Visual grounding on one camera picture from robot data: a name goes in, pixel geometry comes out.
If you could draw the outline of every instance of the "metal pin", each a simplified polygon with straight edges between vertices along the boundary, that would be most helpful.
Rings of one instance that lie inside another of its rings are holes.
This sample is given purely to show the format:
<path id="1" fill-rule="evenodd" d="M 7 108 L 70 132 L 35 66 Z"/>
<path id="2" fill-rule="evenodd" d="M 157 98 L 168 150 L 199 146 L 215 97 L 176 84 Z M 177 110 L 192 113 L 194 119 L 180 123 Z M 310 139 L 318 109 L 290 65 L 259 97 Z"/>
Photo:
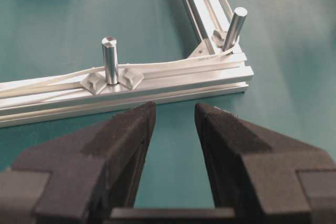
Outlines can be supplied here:
<path id="1" fill-rule="evenodd" d="M 118 83 L 117 40 L 105 37 L 102 41 L 106 82 L 110 85 Z"/>
<path id="2" fill-rule="evenodd" d="M 243 7 L 235 9 L 229 30 L 227 31 L 226 38 L 223 45 L 223 51 L 231 48 L 239 36 L 240 30 L 243 26 L 245 18 L 247 16 L 247 10 Z"/>

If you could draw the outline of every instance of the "metal rod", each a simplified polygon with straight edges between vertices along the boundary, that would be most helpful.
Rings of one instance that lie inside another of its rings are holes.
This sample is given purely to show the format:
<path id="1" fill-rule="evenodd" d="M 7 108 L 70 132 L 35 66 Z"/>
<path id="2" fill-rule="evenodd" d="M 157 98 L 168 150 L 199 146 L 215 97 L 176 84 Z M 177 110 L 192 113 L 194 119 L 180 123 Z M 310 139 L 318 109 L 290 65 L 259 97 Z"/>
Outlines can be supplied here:
<path id="1" fill-rule="evenodd" d="M 239 36 L 240 30 L 243 26 L 245 18 L 247 16 L 247 10 L 243 7 L 238 7 L 233 13 L 233 17 L 230 23 L 229 30 L 227 31 L 226 38 L 223 45 L 223 51 L 231 48 Z"/>
<path id="2" fill-rule="evenodd" d="M 118 83 L 117 40 L 105 37 L 102 41 L 106 82 L 110 85 Z"/>

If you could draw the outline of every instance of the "metal corner bracket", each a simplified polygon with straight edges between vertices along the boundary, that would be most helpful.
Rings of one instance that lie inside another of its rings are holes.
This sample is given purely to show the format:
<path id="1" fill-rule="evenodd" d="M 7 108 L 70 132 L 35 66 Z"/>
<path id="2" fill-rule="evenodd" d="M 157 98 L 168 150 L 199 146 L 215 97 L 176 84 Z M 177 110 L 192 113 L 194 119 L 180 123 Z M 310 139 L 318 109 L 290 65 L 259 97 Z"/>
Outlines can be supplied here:
<path id="1" fill-rule="evenodd" d="M 103 39 L 104 67 L 0 83 L 0 127 L 244 92 L 254 75 L 238 41 L 247 12 L 227 0 L 184 0 L 199 46 L 184 59 L 118 65 Z"/>

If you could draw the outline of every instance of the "green table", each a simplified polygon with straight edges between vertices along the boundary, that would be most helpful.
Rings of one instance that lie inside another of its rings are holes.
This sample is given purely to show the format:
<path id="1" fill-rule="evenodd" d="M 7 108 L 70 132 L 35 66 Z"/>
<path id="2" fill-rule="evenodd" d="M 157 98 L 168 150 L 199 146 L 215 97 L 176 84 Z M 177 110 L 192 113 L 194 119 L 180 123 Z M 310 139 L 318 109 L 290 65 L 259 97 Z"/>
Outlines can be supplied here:
<path id="1" fill-rule="evenodd" d="M 229 0 L 249 14 L 240 45 L 255 76 L 246 93 L 157 106 L 136 207 L 213 207 L 194 105 L 205 102 L 326 149 L 336 158 L 336 1 Z M 100 40 L 118 60 L 188 56 L 197 41 L 182 0 L 0 0 L 0 82 L 102 65 Z M 114 113 L 0 129 L 0 170 L 29 146 Z"/>

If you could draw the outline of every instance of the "black plastic part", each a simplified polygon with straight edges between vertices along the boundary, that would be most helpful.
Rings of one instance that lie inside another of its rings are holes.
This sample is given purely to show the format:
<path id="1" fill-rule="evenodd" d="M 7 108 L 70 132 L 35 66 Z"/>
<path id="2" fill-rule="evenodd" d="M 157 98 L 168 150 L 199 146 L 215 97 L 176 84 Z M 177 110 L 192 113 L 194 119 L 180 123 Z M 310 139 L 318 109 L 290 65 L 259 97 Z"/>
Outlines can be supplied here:
<path id="1" fill-rule="evenodd" d="M 324 188 L 333 180 L 322 182 L 336 166 L 325 151 L 205 104 L 195 121 L 216 207 L 247 223 L 336 223 L 336 195 Z M 314 180 L 302 183 L 308 172 Z"/>
<path id="2" fill-rule="evenodd" d="M 24 150 L 12 170 L 49 172 L 37 224 L 95 223 L 134 205 L 155 125 L 155 104 Z"/>
<path id="3" fill-rule="evenodd" d="M 236 224 L 232 208 L 216 209 L 151 209 L 114 208 L 110 219 L 113 223 L 223 223 Z"/>

